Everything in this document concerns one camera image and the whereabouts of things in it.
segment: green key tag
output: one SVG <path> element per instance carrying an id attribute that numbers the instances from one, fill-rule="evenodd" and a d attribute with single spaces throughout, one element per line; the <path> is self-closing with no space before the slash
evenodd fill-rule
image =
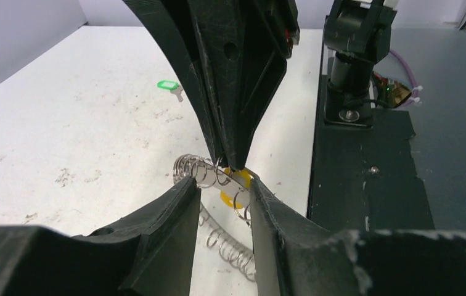
<path id="1" fill-rule="evenodd" d="M 169 91 L 174 91 L 179 87 L 179 84 L 171 80 L 162 80 L 157 83 L 158 88 L 167 89 Z"/>

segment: metal spring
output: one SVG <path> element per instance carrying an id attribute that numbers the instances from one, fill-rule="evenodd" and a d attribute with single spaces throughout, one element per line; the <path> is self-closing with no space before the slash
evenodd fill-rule
<path id="1" fill-rule="evenodd" d="M 186 176 L 198 176 L 198 169 L 204 168 L 205 174 L 202 179 L 196 180 L 200 188 L 209 188 L 215 184 L 221 186 L 227 185 L 231 182 L 231 175 L 225 173 L 223 170 L 219 169 L 217 164 L 220 162 L 220 158 L 217 163 L 214 164 L 210 159 L 203 158 L 198 155 L 184 154 L 175 160 L 173 165 L 173 182 L 177 183 Z M 215 180 L 211 185 L 203 185 L 202 183 L 206 179 L 208 170 L 215 171 Z M 219 176 L 226 176 L 224 181 L 219 180 Z M 243 189 L 239 189 L 233 198 L 233 208 L 235 214 L 245 221 L 248 226 L 250 226 L 250 221 L 247 217 L 247 209 L 249 205 L 244 208 L 243 215 L 240 214 L 237 208 L 237 196 L 241 193 Z M 210 235 L 206 240 L 206 246 L 212 249 L 217 244 L 218 252 L 220 257 L 228 262 L 233 268 L 238 269 L 248 281 L 255 282 L 255 258 L 253 256 L 253 251 L 243 245 L 241 242 L 237 241 L 232 237 L 220 224 L 211 216 L 209 211 L 206 209 L 204 204 L 200 203 L 200 218 L 198 221 L 199 226 L 203 226 L 206 222 L 213 228 Z"/>

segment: black cylinder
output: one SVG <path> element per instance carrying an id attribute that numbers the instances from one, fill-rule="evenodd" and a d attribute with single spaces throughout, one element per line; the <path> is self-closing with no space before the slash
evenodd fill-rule
<path id="1" fill-rule="evenodd" d="M 337 52 L 331 71 L 331 87 L 345 97 L 360 99 L 369 92 L 374 64 Z"/>

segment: white table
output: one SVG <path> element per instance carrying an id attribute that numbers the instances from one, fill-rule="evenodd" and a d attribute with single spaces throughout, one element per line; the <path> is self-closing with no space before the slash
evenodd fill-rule
<path id="1" fill-rule="evenodd" d="M 305 215 L 322 32 L 304 30 L 247 166 Z M 187 98 L 144 28 L 83 27 L 0 84 L 0 224 L 87 235 L 162 195 L 175 159 L 208 151 Z M 203 200 L 218 200 L 218 191 Z M 223 219 L 236 226 L 233 212 Z M 245 237 L 250 233 L 239 226 Z M 256 295 L 199 228 L 192 295 Z"/>

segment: spiral wire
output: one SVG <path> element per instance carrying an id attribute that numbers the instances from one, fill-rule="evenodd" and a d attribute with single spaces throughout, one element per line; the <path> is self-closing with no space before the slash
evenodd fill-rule
<path id="1" fill-rule="evenodd" d="M 220 158 L 217 163 L 213 163 L 210 159 L 200 157 L 198 155 L 184 154 L 175 160 L 173 165 L 173 183 L 177 183 L 186 176 L 192 176 L 196 178 L 198 176 L 198 170 L 204 169 L 204 175 L 202 178 L 197 179 L 197 184 L 200 188 L 213 187 L 216 184 L 225 186 L 232 181 L 232 176 L 225 173 L 218 167 Z M 206 180 L 209 171 L 213 170 L 215 173 L 215 179 L 211 185 L 202 184 Z M 233 198 L 233 208 L 235 214 L 250 227 L 250 221 L 247 217 L 247 210 L 249 205 L 244 207 L 243 214 L 239 212 L 237 206 L 237 196 L 246 191 L 245 188 L 240 188 Z M 206 240 L 206 246 L 212 249 L 218 245 L 218 253 L 222 260 L 228 262 L 233 268 L 238 269 L 245 277 L 251 282 L 255 282 L 255 258 L 253 251 L 239 242 L 233 236 L 231 236 L 209 213 L 204 204 L 200 202 L 200 218 L 198 221 L 199 226 L 203 226 L 208 223 L 213 229 Z"/>

